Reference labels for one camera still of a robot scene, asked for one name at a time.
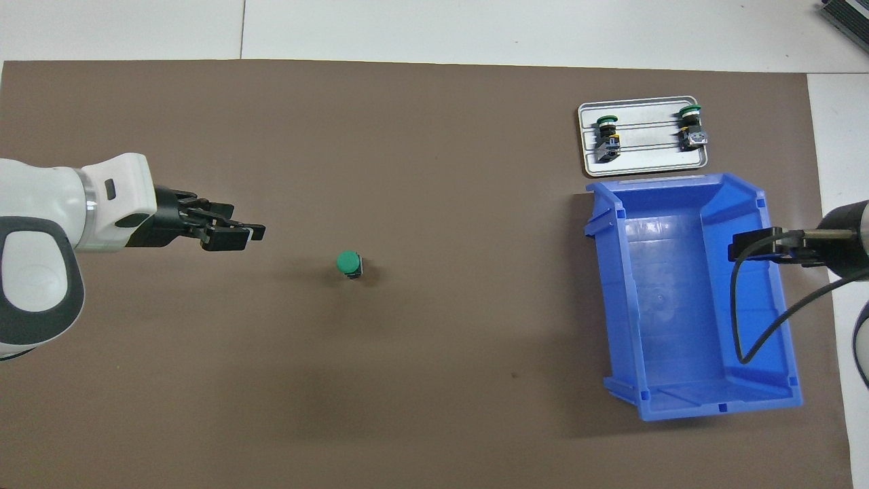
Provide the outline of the grey metal tray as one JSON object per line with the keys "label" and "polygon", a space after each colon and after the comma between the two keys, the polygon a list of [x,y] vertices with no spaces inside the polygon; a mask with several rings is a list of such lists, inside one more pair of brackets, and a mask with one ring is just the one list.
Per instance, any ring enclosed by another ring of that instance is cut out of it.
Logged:
{"label": "grey metal tray", "polygon": [[[587,176],[594,179],[624,175],[697,170],[707,165],[707,145],[696,151],[680,149],[678,111],[699,105],[695,97],[664,96],[587,102],[578,106],[578,139]],[[596,121],[603,115],[617,115],[621,154],[608,163],[595,161],[598,142]]]}

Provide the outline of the grey ribbed device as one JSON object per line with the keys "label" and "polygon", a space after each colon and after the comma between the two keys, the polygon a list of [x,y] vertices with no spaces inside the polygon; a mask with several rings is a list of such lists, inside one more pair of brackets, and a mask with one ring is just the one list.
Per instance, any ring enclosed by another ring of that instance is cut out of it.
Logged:
{"label": "grey ribbed device", "polygon": [[869,52],[869,0],[821,0],[820,16]]}

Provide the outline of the brown table mat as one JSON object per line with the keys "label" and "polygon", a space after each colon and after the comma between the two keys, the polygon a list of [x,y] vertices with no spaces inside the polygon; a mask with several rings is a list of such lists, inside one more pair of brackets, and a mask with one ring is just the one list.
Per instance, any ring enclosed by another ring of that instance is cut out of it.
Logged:
{"label": "brown table mat", "polygon": [[267,232],[81,255],[77,324],[0,364],[0,487],[851,489],[830,298],[792,320],[801,407],[646,423],[606,392],[576,109],[667,95],[707,171],[820,220],[806,75],[9,62],[0,157],[143,153]]}

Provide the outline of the green button with grey block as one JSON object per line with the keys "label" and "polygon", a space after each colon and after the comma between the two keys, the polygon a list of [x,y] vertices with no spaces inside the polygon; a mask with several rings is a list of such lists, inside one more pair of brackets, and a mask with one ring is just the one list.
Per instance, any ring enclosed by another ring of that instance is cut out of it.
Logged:
{"label": "green button with grey block", "polygon": [[701,121],[701,106],[687,105],[678,111],[680,132],[678,139],[682,151],[696,151],[708,144],[708,135]]}

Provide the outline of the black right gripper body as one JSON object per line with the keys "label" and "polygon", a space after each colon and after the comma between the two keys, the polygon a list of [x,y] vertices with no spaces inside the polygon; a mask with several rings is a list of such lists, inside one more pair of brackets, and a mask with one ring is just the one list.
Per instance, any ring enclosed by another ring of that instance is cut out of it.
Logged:
{"label": "black right gripper body", "polygon": [[817,227],[853,232],[851,238],[832,240],[819,248],[820,256],[835,275],[844,278],[869,270],[869,202],[837,207],[826,214]]}

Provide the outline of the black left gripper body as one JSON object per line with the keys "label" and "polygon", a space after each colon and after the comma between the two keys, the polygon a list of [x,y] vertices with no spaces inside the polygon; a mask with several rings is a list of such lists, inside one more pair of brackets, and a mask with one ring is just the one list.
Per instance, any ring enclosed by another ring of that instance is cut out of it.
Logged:
{"label": "black left gripper body", "polygon": [[156,212],[132,233],[126,248],[167,247],[178,236],[204,241],[204,220],[189,216],[193,209],[204,209],[206,199],[196,193],[156,185]]}

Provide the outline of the blue plastic storage bin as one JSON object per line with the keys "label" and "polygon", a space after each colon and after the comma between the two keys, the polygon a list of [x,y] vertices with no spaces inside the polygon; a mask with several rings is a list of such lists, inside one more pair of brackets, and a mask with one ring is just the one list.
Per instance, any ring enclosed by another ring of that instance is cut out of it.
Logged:
{"label": "blue plastic storage bin", "polygon": [[730,173],[602,181],[587,189],[604,297],[606,390],[645,421],[797,408],[794,342],[782,325],[736,356],[728,247],[770,225],[763,189]]}

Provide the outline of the green push button switch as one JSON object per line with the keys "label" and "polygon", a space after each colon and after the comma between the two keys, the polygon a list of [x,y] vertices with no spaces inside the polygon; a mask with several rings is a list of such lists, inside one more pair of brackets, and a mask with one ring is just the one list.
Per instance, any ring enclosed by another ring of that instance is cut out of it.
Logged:
{"label": "green push button switch", "polygon": [[342,251],[335,260],[336,269],[350,280],[361,278],[365,272],[363,257],[352,250]]}

